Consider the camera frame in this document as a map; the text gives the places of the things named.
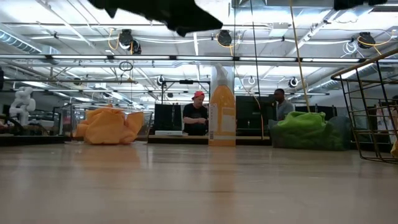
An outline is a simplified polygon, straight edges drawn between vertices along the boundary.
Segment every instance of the black shirt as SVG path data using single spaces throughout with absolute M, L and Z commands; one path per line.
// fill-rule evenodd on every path
M 205 118 L 207 119 L 207 109 L 204 106 L 200 108 L 195 108 L 193 103 L 185 105 L 184 111 L 182 113 L 182 117 L 188 118 Z M 205 124 L 184 124 L 184 131 L 189 135 L 204 135 L 206 133 L 206 125 Z

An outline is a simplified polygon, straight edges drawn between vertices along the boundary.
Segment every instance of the man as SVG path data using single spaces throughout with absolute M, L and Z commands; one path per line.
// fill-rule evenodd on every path
M 185 105 L 183 111 L 184 132 L 190 136 L 203 136 L 207 131 L 207 109 L 203 106 L 205 94 L 197 91 L 193 103 Z
M 278 121 L 283 121 L 287 114 L 294 111 L 293 104 L 285 100 L 285 91 L 277 89 L 274 92 L 275 100 L 278 101 L 276 117 Z

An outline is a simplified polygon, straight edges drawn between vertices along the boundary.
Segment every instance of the wire frame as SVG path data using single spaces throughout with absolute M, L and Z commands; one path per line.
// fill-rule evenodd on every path
M 337 72 L 336 74 L 331 76 L 332 80 L 339 81 L 341 83 L 341 87 L 343 89 L 343 94 L 344 94 L 344 100 L 345 104 L 348 110 L 349 114 L 349 119 L 351 121 L 351 130 L 353 130 L 353 136 L 354 140 L 356 143 L 356 147 L 359 152 L 359 156 L 362 159 L 367 159 L 371 161 L 379 161 L 379 162 L 388 162 L 388 163 L 394 163 L 398 164 L 398 158 L 395 158 L 391 155 L 382 153 L 380 150 L 380 147 L 384 145 L 390 145 L 390 149 L 392 148 L 392 145 L 394 142 L 391 141 L 392 138 L 388 138 L 389 142 L 381 142 L 380 141 L 380 136 L 395 136 L 395 140 L 398 140 L 398 132 L 397 132 L 397 127 L 395 126 L 394 120 L 397 120 L 397 116 L 393 116 L 393 110 L 396 110 L 398 108 L 398 105 L 396 104 L 396 101 L 389 99 L 386 94 L 386 84 L 389 85 L 398 85 L 398 80 L 386 80 L 383 78 L 381 70 L 380 70 L 380 64 L 379 61 L 383 58 L 389 57 L 391 55 L 397 54 L 398 49 L 395 49 L 393 51 L 390 51 L 386 54 L 380 55 L 376 58 L 370 59 L 365 61 L 364 63 L 361 63 L 359 65 L 353 66 L 351 68 L 342 70 L 340 72 Z M 369 80 L 369 79 L 363 79 L 359 75 L 358 70 L 366 65 L 369 65 L 371 63 L 375 63 L 377 66 L 377 74 L 378 78 L 377 80 Z M 352 76 L 355 76 L 356 78 L 349 78 L 345 77 L 344 74 L 348 72 L 353 72 L 354 74 Z M 357 90 L 352 90 L 350 89 L 350 83 L 355 83 L 358 84 L 358 89 Z M 382 98 L 370 98 L 366 97 L 365 90 L 372 89 L 372 88 L 381 88 L 382 91 Z M 354 97 L 353 93 L 359 92 L 360 97 Z M 353 101 L 354 100 L 360 100 L 362 101 L 363 104 L 363 110 L 355 110 L 353 108 Z M 369 100 L 376 100 L 378 101 L 378 104 L 376 105 L 370 105 Z M 380 111 L 379 114 L 376 113 L 374 114 L 374 110 Z M 368 122 L 368 127 L 367 129 L 359 129 L 357 127 L 357 120 L 360 117 L 366 118 L 366 121 Z M 372 124 L 372 119 L 374 118 L 379 118 L 382 122 L 384 122 L 384 130 L 377 130 L 377 127 L 374 127 Z M 389 129 L 387 125 L 388 119 L 391 121 L 391 126 L 392 129 Z M 371 137 L 371 144 L 373 145 L 373 153 L 374 156 L 369 156 L 369 153 L 366 153 L 363 150 L 363 142 L 361 142 L 361 138 L 364 136 L 370 136 Z

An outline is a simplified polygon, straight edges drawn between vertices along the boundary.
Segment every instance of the white robot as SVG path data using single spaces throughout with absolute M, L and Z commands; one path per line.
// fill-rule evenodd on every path
M 10 117 L 20 114 L 19 122 L 22 126 L 28 125 L 29 112 L 36 109 L 36 101 L 30 98 L 32 92 L 32 87 L 20 87 L 15 93 L 16 99 L 10 106 Z

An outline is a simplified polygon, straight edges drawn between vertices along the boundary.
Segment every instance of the metal cage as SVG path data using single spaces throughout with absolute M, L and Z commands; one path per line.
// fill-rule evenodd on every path
M 398 116 L 393 116 L 393 111 L 398 108 L 397 100 L 389 98 L 386 93 L 386 85 L 398 84 L 398 80 L 393 79 L 393 77 L 396 77 L 397 75 L 393 74 L 390 77 L 384 77 L 380 69 L 381 63 L 385 65 L 383 59 L 391 57 L 394 54 L 398 54 L 398 49 L 392 50 L 376 58 L 366 60 L 363 63 L 339 71 L 333 74 L 331 76 L 331 79 L 334 81 L 339 81 L 341 83 L 345 104 L 348 110 L 349 119 L 351 121 L 351 130 L 353 131 L 354 140 L 356 143 L 356 147 L 359 151 L 360 158 L 371 161 L 390 162 L 398 164 L 398 158 L 389 156 L 388 154 L 384 154 L 381 152 L 382 146 L 390 146 L 391 149 L 393 143 L 396 142 L 398 139 L 397 127 L 396 124 L 394 124 L 394 120 L 398 119 Z M 376 66 L 375 70 L 377 70 L 377 72 L 374 79 L 362 77 L 359 73 L 360 70 L 370 66 Z M 367 97 L 366 90 L 372 88 L 380 88 L 382 97 Z M 354 108 L 354 101 L 361 101 L 363 110 L 357 110 L 356 108 Z M 357 119 L 359 118 L 366 118 L 366 121 L 368 123 L 366 125 L 366 128 L 358 128 Z M 375 127 L 375 119 L 376 125 L 379 123 L 377 121 L 378 119 L 379 121 L 381 121 L 381 124 L 384 123 L 385 128 L 378 129 L 377 127 Z M 368 152 L 365 152 L 364 148 L 366 144 L 362 140 L 364 139 L 364 136 L 368 137 L 368 139 L 370 140 L 368 144 L 373 145 L 370 149 L 375 154 L 375 156 L 370 156 Z M 381 136 L 388 136 L 390 142 L 382 142 L 380 140 Z

